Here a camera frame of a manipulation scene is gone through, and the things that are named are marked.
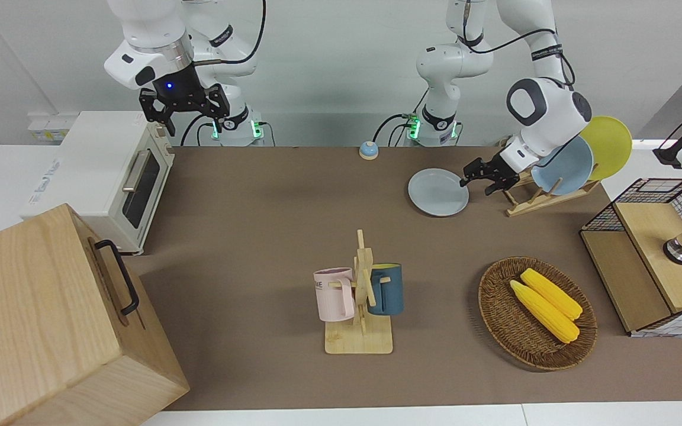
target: oven door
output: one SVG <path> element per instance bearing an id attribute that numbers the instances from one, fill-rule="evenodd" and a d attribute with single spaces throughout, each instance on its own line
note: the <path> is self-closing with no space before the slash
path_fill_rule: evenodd
<path id="1" fill-rule="evenodd" d="M 133 246 L 122 247 L 122 251 L 135 252 L 143 248 L 149 224 L 170 170 L 151 135 L 148 135 L 147 140 L 148 143 L 141 144 L 141 149 L 132 162 L 130 173 L 122 187 L 121 204 L 115 214 L 117 225 L 133 242 Z"/>

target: pink mug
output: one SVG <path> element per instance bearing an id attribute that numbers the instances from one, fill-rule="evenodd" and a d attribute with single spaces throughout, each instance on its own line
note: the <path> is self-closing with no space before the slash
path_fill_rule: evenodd
<path id="1" fill-rule="evenodd" d="M 351 267 L 333 267 L 314 273 L 314 293 L 320 320 L 334 322 L 354 318 L 356 307 L 352 278 Z"/>

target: black handle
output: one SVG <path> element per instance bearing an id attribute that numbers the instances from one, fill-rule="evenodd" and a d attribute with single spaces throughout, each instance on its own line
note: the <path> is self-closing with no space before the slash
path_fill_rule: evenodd
<path id="1" fill-rule="evenodd" d="M 128 270 L 125 268 L 125 263 L 123 262 L 123 259 L 120 257 L 120 251 L 117 250 L 117 246 L 112 243 L 111 240 L 102 240 L 99 241 L 98 243 L 94 244 L 94 247 L 98 249 L 103 249 L 105 247 L 109 247 L 112 249 L 112 254 L 114 254 L 114 258 L 117 260 L 117 266 L 120 267 L 120 272 L 123 274 L 123 278 L 125 280 L 125 284 L 128 286 L 128 293 L 130 293 L 130 305 L 127 305 L 125 308 L 122 308 L 120 310 L 120 313 L 128 316 L 130 315 L 131 312 L 135 311 L 139 307 L 139 295 L 136 293 L 136 288 L 133 286 L 133 281 L 130 280 L 130 275 L 128 275 Z"/>

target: plate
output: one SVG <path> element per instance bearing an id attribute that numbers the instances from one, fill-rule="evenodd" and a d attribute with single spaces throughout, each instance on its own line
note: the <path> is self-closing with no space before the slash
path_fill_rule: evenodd
<path id="1" fill-rule="evenodd" d="M 586 184 L 593 169 L 593 153 L 582 137 L 574 137 L 567 144 L 558 147 L 538 163 L 544 167 L 533 167 L 530 175 L 544 191 L 549 192 L 562 178 L 562 183 L 549 192 L 554 196 L 564 196 L 575 192 Z"/>
<path id="2" fill-rule="evenodd" d="M 591 180 L 609 178 L 625 167 L 633 151 L 633 137 L 622 121 L 614 117 L 597 116 L 580 132 L 593 152 L 597 164 Z"/>
<path id="3" fill-rule="evenodd" d="M 409 198 L 428 215 L 456 215 L 465 208 L 470 198 L 468 188 L 460 186 L 459 181 L 460 178 L 448 170 L 420 170 L 409 180 Z"/>
<path id="4" fill-rule="evenodd" d="M 557 340 L 517 300 L 509 280 L 520 280 L 528 267 L 557 284 L 583 307 L 575 324 L 578 338 L 568 344 Z M 593 350 L 599 331 L 586 295 L 565 273 L 551 264 L 529 257 L 513 257 L 492 264 L 481 278 L 478 305 L 485 326 L 501 348 L 539 370 L 563 370 L 580 364 Z"/>

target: wooden box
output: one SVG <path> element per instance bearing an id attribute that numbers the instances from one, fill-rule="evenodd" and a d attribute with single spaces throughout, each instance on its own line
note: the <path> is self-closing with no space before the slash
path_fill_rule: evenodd
<path id="1" fill-rule="evenodd" d="M 682 322 L 676 321 L 682 319 L 682 265 L 662 250 L 665 241 L 682 233 L 682 219 L 669 203 L 617 202 L 614 213 L 623 230 L 580 235 L 625 331 L 664 332 L 672 324 L 682 335 Z"/>
<path id="2" fill-rule="evenodd" d="M 188 389 L 139 278 L 72 209 L 0 232 L 0 425 L 138 425 Z"/>

